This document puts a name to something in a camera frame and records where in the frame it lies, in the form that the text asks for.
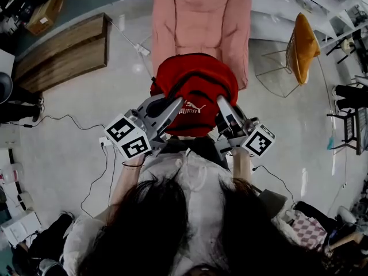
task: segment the wooden board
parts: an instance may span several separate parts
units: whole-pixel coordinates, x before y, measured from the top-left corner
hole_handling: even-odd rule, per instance
[[[45,91],[71,78],[105,67],[107,39],[101,38],[54,56],[39,65],[19,86],[30,92]]]
[[[56,34],[27,54],[15,66],[14,82],[20,83],[37,66],[47,64],[54,56],[60,56],[74,48],[107,36],[107,20],[104,14],[90,17]]]

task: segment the white cable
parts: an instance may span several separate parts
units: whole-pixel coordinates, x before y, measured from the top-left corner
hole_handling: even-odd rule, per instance
[[[346,184],[347,184],[347,170],[346,170],[346,168],[347,168],[347,147],[345,147],[345,171],[344,171],[344,172],[345,172],[345,182],[344,182],[344,184],[342,184],[342,185],[340,186],[339,191],[336,193],[335,198],[333,199],[333,202],[332,202],[331,206],[330,206],[330,207],[329,207],[329,209],[328,209],[327,216],[328,216],[328,214],[330,213],[330,211],[331,211],[332,207],[334,206],[334,204],[335,204],[335,202],[336,202],[336,199],[337,199],[337,197],[338,197],[338,196],[339,196],[339,194],[340,194],[341,189],[345,188],[345,186],[346,186]]]
[[[141,54],[139,53],[138,49],[137,49],[137,45],[134,44],[132,41],[130,41],[130,39],[128,37],[126,37],[126,35],[121,31],[119,30],[119,28],[116,26],[116,24],[114,24],[112,21],[110,21],[111,24],[119,31],[119,33],[122,34],[122,36],[126,39],[126,41],[128,41],[130,43],[130,45],[136,50],[137,52],[137,55],[138,57],[140,58],[140,60],[142,61],[143,63],[143,66],[145,67],[145,70],[147,71],[148,75],[149,75],[149,78],[152,79],[152,75],[150,73],[150,70],[148,69],[147,65],[145,64],[145,61],[143,59],[143,57],[141,56]],[[151,35],[149,35],[147,38],[145,38],[140,44],[138,45],[142,45],[143,42],[145,42],[146,40],[148,40],[149,38],[151,37]]]
[[[114,24],[112,21],[110,21],[111,24],[119,31],[119,33],[122,34],[122,36],[131,44],[131,46],[133,46],[134,49],[136,49],[136,46],[133,42],[131,42],[128,37],[126,37],[126,35],[116,26],[116,24]]]

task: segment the puma logo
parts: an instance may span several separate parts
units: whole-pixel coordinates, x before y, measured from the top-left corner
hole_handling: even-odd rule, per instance
[[[184,104],[190,108],[182,108],[179,114],[187,114],[187,113],[201,113],[201,109],[204,108],[206,105],[203,105],[201,108],[196,107],[190,101],[185,101]]]
[[[198,113],[201,113],[201,109],[204,108],[206,105],[202,106],[201,108],[197,108],[193,103],[186,101],[186,106],[189,106],[190,108],[194,108],[198,111]]]

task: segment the paper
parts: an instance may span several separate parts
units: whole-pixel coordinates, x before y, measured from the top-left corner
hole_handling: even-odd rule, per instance
[[[44,24],[45,22],[48,22],[47,18],[44,17],[44,18],[40,19],[40,23]]]

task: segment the long dark hair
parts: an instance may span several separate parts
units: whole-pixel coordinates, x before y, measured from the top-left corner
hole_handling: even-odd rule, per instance
[[[324,272],[314,252],[292,245],[273,226],[250,184],[234,179],[235,187],[220,185],[223,225],[211,263],[216,275]],[[188,233],[186,200],[175,177],[140,182],[125,195],[78,274],[169,275]]]
[[[234,184],[230,188],[221,183],[224,214],[217,258],[222,259],[218,266],[223,271],[230,275],[325,272],[317,252],[290,243],[272,224],[249,183],[234,179]]]
[[[186,243],[187,207],[175,177],[140,182],[101,231],[79,275],[168,275]]]

